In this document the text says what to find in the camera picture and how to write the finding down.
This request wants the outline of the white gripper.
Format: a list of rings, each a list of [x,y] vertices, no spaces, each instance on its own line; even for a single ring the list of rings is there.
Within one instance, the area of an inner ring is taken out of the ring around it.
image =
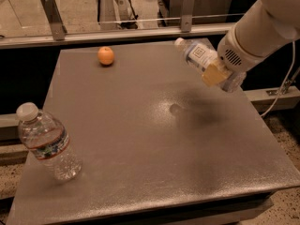
[[[246,72],[260,64],[265,58],[263,31],[234,25],[219,42],[215,59],[202,74],[207,86],[227,80],[233,72]]]

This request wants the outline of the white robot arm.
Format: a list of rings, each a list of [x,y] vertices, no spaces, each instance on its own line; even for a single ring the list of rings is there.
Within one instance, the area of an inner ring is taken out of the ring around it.
[[[300,0],[257,0],[217,46],[202,75],[213,86],[247,72],[300,38]]]

